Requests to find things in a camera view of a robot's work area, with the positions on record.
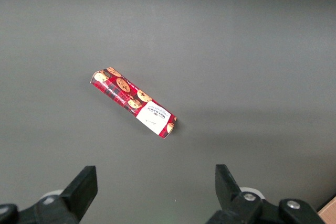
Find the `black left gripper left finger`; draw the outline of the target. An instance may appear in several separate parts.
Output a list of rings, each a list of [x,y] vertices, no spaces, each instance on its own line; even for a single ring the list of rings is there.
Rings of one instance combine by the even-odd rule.
[[[85,166],[60,194],[70,213],[81,220],[98,192],[95,166]]]

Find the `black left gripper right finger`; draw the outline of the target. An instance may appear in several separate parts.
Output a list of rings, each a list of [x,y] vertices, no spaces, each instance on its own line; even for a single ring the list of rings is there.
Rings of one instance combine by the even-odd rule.
[[[255,193],[241,191],[228,167],[215,167],[215,191],[225,218],[258,219],[262,213],[262,199]]]

